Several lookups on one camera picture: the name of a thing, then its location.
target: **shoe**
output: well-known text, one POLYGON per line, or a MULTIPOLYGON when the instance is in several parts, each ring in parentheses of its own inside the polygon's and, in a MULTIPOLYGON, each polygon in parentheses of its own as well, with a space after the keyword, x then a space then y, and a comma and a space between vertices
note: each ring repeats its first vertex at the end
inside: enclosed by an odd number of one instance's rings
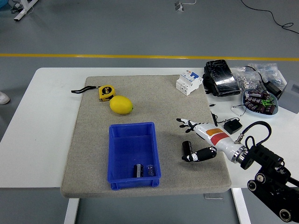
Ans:
POLYGON ((7 104, 10 98, 3 92, 0 92, 0 104, 7 104))

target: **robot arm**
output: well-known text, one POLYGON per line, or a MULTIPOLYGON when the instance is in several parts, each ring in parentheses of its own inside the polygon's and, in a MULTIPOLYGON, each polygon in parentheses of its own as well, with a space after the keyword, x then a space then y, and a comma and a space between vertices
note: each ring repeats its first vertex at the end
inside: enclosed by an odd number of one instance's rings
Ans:
POLYGON ((286 185, 287 182, 299 187, 299 181, 291 178, 291 173, 285 168, 284 159, 269 149, 262 143, 268 140, 271 134, 271 127, 264 121, 258 121, 240 134, 236 141, 233 141, 226 133, 215 125, 209 123, 195 123, 186 119, 177 119, 183 122, 180 127, 189 127, 186 133, 195 131, 198 136, 211 144, 211 147, 204 148, 195 153, 184 155, 183 160, 203 161, 216 156, 216 150, 223 151, 227 158, 234 163, 240 163, 243 169, 248 169, 256 161, 262 167, 258 171, 254 180, 249 180, 248 189, 259 198, 268 208, 270 208, 284 222, 294 221, 299 223, 299 191, 286 185), (245 145, 241 144, 244 134, 254 125, 264 125, 269 130, 269 135, 263 141, 255 144, 254 138, 249 136, 245 140, 245 145), (249 149, 248 139, 252 139, 253 146, 249 149))
POLYGON ((242 155, 245 153, 246 147, 238 141, 233 141, 223 130, 210 123, 195 123, 180 118, 177 121, 184 123, 180 127, 189 127, 186 133, 195 131, 199 137, 212 145, 211 149, 223 151, 230 161, 234 163, 242 162, 242 155))

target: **white table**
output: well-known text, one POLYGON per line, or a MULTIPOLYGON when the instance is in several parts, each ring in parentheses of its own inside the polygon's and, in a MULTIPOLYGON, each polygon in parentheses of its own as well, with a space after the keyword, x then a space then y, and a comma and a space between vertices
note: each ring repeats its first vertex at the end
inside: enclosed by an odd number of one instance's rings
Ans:
MULTIPOLYGON (((190 69, 202 75, 203 68, 41 68, 36 71, 2 141, 0 142, 0 188, 59 188, 70 147, 71 136, 81 95, 71 90, 81 89, 90 76, 173 75, 190 69)), ((236 117, 230 110, 239 105, 240 96, 217 98, 207 95, 218 121, 236 117)), ((245 113, 240 117, 243 128, 258 117, 245 113)), ((264 146, 282 156, 292 177, 296 172, 299 150, 295 140, 299 115, 283 108, 266 120, 272 136, 264 146)), ((258 140, 267 131, 255 126, 248 131, 258 140)), ((232 135, 235 140, 239 132, 232 135)), ((227 160, 232 188, 246 188, 260 166, 254 163, 248 170, 227 160)))

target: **plastic bag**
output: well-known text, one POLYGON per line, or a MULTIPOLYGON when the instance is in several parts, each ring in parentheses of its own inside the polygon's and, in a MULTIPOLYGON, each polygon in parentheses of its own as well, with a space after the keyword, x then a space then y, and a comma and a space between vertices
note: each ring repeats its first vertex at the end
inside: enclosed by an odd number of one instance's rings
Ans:
POLYGON ((260 85, 259 74, 251 68, 238 67, 233 75, 242 93, 248 89, 257 89, 260 85))
POLYGON ((248 66, 257 70, 258 72, 254 71, 252 68, 249 67, 238 67, 236 68, 236 72, 233 73, 239 88, 242 92, 247 89, 262 89, 260 86, 259 81, 263 79, 266 83, 271 81, 275 84, 281 91, 286 86, 286 81, 280 71, 277 68, 277 64, 270 63, 270 64, 254 64, 250 63, 248 66))
POLYGON ((276 85, 281 91, 284 90, 286 86, 286 81, 283 78, 282 74, 279 72, 276 63, 270 64, 254 64, 250 63, 248 66, 255 68, 263 78, 263 81, 266 83, 268 81, 276 85))

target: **bowl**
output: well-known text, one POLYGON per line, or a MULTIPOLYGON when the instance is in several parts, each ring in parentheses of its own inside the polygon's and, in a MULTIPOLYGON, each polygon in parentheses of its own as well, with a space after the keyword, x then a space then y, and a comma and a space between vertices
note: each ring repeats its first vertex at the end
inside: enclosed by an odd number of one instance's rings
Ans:
MULTIPOLYGON (((242 95, 242 103, 243 104, 245 104, 245 93, 248 92, 248 91, 252 91, 252 90, 254 90, 254 89, 247 89, 247 90, 245 90, 243 92, 243 95, 242 95)), ((277 98, 272 93, 269 93, 269 94, 273 98, 274 104, 276 106, 275 109, 274 109, 274 111, 273 111, 273 114, 257 113, 257 112, 251 111, 245 105, 243 105, 243 108, 245 109, 245 112, 253 114, 253 115, 256 115, 256 116, 259 116, 259 117, 263 117, 263 118, 271 118, 271 117, 273 117, 273 115, 275 115, 275 114, 278 113, 278 101, 277 101, 277 98)))

